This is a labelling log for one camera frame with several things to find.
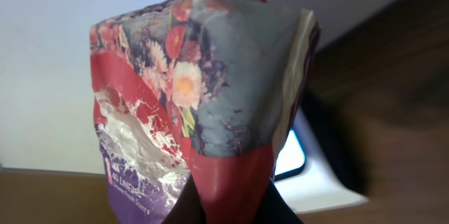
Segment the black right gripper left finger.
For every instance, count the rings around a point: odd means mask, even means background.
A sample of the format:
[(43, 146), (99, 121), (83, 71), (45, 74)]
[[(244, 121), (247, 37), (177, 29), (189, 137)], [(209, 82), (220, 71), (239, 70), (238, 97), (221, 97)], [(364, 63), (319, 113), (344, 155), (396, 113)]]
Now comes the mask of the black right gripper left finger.
[(192, 175), (187, 179), (180, 197), (162, 224), (204, 224), (200, 197), (196, 189)]

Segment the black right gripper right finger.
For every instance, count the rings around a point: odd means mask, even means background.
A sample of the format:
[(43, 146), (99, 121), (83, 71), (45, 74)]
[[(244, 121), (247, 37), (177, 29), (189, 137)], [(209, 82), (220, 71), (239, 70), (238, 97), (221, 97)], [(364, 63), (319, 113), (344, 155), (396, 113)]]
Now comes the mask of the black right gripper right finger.
[(303, 224), (285, 203), (272, 179), (262, 196), (252, 224)]

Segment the purple Carefree pad pack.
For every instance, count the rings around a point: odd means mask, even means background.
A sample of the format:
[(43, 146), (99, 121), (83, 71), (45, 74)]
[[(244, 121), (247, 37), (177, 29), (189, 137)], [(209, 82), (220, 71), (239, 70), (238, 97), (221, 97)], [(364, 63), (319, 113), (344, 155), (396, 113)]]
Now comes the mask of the purple Carefree pad pack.
[(121, 223), (162, 223), (192, 175), (205, 223), (252, 223), (320, 29), (265, 0), (166, 0), (90, 28), (94, 126)]

